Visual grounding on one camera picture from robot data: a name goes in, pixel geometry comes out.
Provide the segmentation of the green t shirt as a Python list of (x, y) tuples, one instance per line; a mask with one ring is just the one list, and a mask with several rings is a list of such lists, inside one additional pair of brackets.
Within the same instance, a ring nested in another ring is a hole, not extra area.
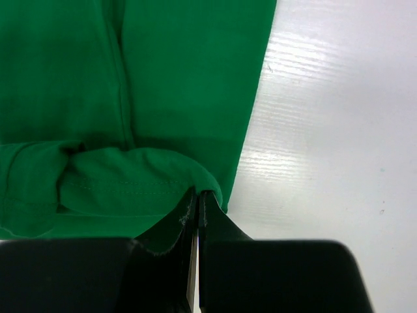
[(275, 1), (2, 1), (1, 238), (228, 207)]

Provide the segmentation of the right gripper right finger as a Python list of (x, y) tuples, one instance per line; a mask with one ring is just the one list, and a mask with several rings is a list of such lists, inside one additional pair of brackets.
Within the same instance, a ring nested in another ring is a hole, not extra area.
[(203, 312), (371, 312), (351, 251), (337, 241), (255, 240), (199, 198), (199, 306)]

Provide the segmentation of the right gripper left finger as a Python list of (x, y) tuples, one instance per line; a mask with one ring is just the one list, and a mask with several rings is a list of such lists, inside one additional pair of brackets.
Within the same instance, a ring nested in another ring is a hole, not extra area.
[(2, 312), (191, 312), (196, 192), (135, 238), (1, 244)]

